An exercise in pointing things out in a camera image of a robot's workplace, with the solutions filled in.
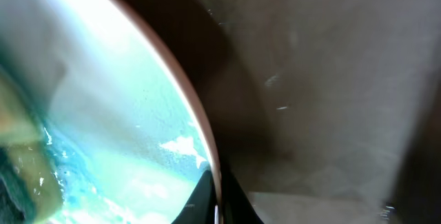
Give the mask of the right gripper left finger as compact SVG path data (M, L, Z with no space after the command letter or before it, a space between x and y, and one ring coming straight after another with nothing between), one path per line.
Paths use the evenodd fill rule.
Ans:
M215 224L216 192L212 172L205 171L172 224Z

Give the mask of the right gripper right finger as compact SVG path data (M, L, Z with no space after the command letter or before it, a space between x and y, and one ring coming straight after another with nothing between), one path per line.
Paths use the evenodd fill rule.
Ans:
M223 168L221 174L224 224L263 224L232 172Z

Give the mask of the white plate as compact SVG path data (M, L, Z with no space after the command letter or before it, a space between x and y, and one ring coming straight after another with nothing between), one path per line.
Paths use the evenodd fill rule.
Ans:
M124 0L1 0L1 75L39 120L63 205L45 223L172 223L221 176L182 67Z

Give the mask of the green and yellow sponge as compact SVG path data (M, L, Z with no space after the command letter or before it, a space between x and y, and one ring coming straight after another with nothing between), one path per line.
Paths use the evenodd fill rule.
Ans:
M63 205L39 120L1 75L1 222L45 223Z

